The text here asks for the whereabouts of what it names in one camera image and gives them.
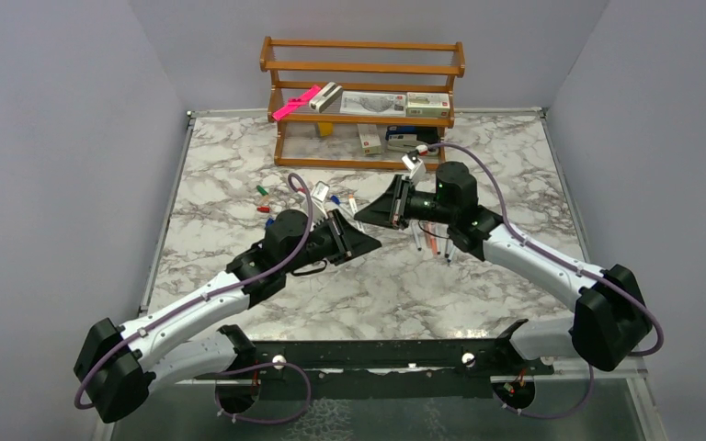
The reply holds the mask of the black cap marker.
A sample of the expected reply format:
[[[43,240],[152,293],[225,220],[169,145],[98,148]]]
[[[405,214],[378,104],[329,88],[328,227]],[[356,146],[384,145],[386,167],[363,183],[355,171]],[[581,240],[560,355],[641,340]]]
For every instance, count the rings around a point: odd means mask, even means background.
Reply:
[[[414,240],[414,243],[415,243],[415,246],[416,246],[416,250],[417,250],[418,252],[421,252],[421,251],[423,250],[423,246],[422,246],[422,243],[421,243],[420,235],[419,235],[419,233],[418,233],[418,229],[417,229],[416,225],[415,225],[413,222],[410,223],[410,230],[411,230],[411,233],[412,233],[412,236],[413,236],[413,240]]]

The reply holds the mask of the light blue cap marker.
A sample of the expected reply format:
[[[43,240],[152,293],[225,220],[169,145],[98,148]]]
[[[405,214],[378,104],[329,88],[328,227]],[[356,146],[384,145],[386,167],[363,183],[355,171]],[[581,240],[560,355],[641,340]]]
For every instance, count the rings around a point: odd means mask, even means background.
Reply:
[[[354,197],[352,194],[350,194],[350,195],[348,196],[347,201],[348,201],[349,209],[350,209],[351,212],[352,212],[352,215],[355,216],[355,215],[358,213],[358,211],[359,211],[359,209],[358,209],[358,204],[357,204],[357,201],[356,201],[355,197]],[[364,227],[364,225],[363,225],[363,223],[362,223],[361,221],[355,220],[355,223],[356,223],[357,228],[358,228],[361,232],[365,232],[365,231],[366,231],[366,229],[365,229],[365,227]]]

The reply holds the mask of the peach orange highlighter pen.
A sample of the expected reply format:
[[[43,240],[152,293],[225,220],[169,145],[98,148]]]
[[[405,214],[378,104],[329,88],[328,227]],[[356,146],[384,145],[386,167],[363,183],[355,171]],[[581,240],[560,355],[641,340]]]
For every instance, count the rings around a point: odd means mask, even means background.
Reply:
[[[421,227],[421,229],[422,229],[422,231],[423,231],[424,234],[425,234],[425,238],[426,238],[426,243],[427,243],[428,250],[429,250],[432,254],[435,254],[436,251],[435,251],[434,236],[433,236],[433,234],[432,234],[432,231],[431,231],[431,228],[430,228],[430,224],[429,224],[428,222],[424,222],[423,225],[422,225],[422,227]]]

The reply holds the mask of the blue cap marker pen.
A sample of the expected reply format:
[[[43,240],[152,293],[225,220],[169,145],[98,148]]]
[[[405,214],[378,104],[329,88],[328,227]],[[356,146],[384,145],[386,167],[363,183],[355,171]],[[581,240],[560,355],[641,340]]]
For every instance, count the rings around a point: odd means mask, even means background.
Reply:
[[[455,246],[452,247],[452,249],[447,253],[446,255],[446,262],[448,264],[452,263],[454,260],[454,255],[456,254],[457,248]]]

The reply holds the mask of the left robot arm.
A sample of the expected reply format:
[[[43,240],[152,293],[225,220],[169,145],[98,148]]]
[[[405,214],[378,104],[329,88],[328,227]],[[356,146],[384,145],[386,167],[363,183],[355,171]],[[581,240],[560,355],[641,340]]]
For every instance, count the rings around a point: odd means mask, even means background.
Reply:
[[[317,262],[339,266],[379,248],[336,209],[318,222],[296,209],[281,212],[260,241],[180,300],[121,325],[92,325],[74,364],[75,407],[114,423],[164,385],[213,372],[243,376],[257,354],[239,326],[224,325],[203,340],[196,335],[274,296],[290,273]]]

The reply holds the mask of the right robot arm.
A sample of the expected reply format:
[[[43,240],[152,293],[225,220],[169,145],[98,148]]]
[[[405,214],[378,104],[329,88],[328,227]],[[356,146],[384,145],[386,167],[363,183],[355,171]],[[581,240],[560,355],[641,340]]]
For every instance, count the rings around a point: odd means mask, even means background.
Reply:
[[[478,202],[478,183],[460,162],[441,164],[435,189],[416,189],[396,175],[384,193],[355,215],[356,221],[404,229],[411,221],[444,224],[456,249],[526,278],[573,315],[511,328],[494,349],[495,365],[515,374],[530,360],[574,357],[612,371],[654,329],[636,277],[628,268],[591,265],[532,241]]]

